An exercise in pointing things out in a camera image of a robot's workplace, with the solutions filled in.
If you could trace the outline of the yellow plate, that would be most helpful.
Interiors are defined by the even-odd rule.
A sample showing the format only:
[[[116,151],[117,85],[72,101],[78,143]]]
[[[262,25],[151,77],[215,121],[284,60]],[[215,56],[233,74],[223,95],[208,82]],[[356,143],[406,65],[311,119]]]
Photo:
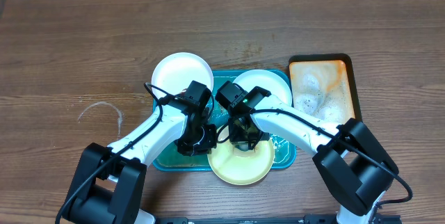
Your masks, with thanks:
[[[212,171],[223,181],[244,186],[263,179],[272,168],[275,149],[272,138],[261,140],[252,150],[240,150],[226,141],[207,155]]]

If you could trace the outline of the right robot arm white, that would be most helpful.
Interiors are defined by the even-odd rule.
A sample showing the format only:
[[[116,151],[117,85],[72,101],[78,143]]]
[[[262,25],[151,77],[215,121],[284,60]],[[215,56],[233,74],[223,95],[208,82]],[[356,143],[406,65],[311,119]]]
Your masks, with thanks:
[[[245,118],[310,154],[329,192],[341,205],[338,223],[371,223],[398,168],[369,128],[354,118],[326,122],[298,111],[259,86],[251,91],[231,81],[216,101],[232,120]]]

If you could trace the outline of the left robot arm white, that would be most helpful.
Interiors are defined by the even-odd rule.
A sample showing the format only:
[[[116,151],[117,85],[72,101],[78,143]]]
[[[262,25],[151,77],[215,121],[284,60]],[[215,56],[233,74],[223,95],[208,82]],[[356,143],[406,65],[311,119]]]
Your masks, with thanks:
[[[129,135],[107,147],[89,144],[55,221],[155,223],[140,208],[147,167],[171,143],[185,156],[207,154],[216,146],[216,127],[207,122],[212,100],[204,84],[192,81],[182,93],[156,98],[155,111]]]

